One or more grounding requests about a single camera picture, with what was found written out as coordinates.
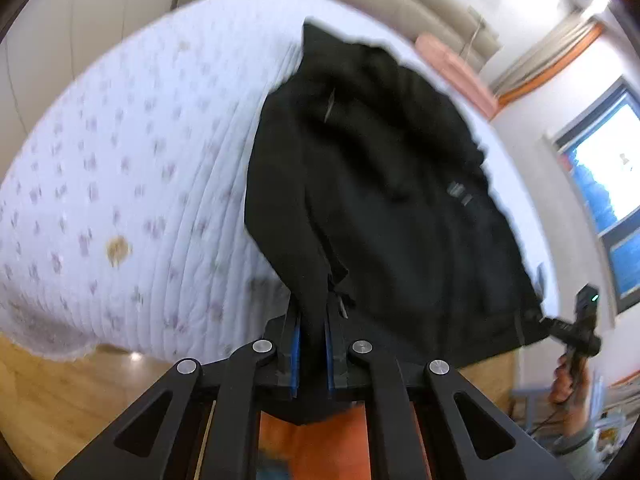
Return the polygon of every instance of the window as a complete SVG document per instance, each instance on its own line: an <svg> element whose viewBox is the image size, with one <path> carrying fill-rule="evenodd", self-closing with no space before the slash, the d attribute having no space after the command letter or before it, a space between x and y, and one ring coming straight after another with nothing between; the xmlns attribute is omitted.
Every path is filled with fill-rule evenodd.
<svg viewBox="0 0 640 480"><path fill-rule="evenodd" d="M620 313L640 302L640 98L620 79L556 146L593 215Z"/></svg>

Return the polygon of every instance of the silver screw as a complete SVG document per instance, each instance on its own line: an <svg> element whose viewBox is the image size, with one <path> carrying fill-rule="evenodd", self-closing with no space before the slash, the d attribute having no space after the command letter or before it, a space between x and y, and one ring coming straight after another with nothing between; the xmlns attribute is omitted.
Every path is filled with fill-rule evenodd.
<svg viewBox="0 0 640 480"><path fill-rule="evenodd" d="M429 370L436 375L444 375L449 371L449 365L446 361L436 359L429 363Z"/></svg>
<svg viewBox="0 0 640 480"><path fill-rule="evenodd" d="M264 354L273 348L273 344L271 341L267 341L266 339L258 339L254 343L254 351L258 352L258 354Z"/></svg>
<svg viewBox="0 0 640 480"><path fill-rule="evenodd" d="M356 341L353 344L352 348L353 351L356 352L356 354L368 354L373 350L373 346L371 345L371 343L364 340Z"/></svg>
<svg viewBox="0 0 640 480"><path fill-rule="evenodd" d="M195 371L196 368L196 361L192 359L185 359L184 361L180 361L178 363L178 371L181 374L191 374Z"/></svg>

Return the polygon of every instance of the mattress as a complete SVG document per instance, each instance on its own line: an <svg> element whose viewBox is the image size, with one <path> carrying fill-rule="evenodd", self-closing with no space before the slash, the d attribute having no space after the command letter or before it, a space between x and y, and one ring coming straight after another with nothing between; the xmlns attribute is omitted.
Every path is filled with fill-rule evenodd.
<svg viewBox="0 0 640 480"><path fill-rule="evenodd" d="M548 246L511 159L411 44L335 0L200 0L99 59L14 160L0 188L0 330L49 358L108 343L206 363L284 313L288 292L244 229L244 188L260 108L300 63L309 18L382 44L452 96L557 311Z"/></svg>

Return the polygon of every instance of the black garment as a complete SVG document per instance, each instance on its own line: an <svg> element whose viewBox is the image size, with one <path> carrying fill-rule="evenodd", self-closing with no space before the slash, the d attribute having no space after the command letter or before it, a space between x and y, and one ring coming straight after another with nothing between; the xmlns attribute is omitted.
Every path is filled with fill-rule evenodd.
<svg viewBox="0 0 640 480"><path fill-rule="evenodd" d="M483 161L419 74L305 24L298 72L262 109L244 221L312 346L332 289L390 340L455 366L545 336Z"/></svg>

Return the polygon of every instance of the hand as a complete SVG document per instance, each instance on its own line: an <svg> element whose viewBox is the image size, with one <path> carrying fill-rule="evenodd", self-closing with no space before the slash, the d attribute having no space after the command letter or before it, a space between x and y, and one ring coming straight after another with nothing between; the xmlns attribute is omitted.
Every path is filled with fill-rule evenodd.
<svg viewBox="0 0 640 480"><path fill-rule="evenodd" d="M556 380L551 386L549 402L559 404L565 402L575 390L568 409L565 411L562 421L562 434L572 436L584 428L589 421L591 404L591 374L587 366L587 359L580 362L580 375L577 384L572 384L572 378L568 370L566 355L558 359L558 368L554 373Z"/></svg>

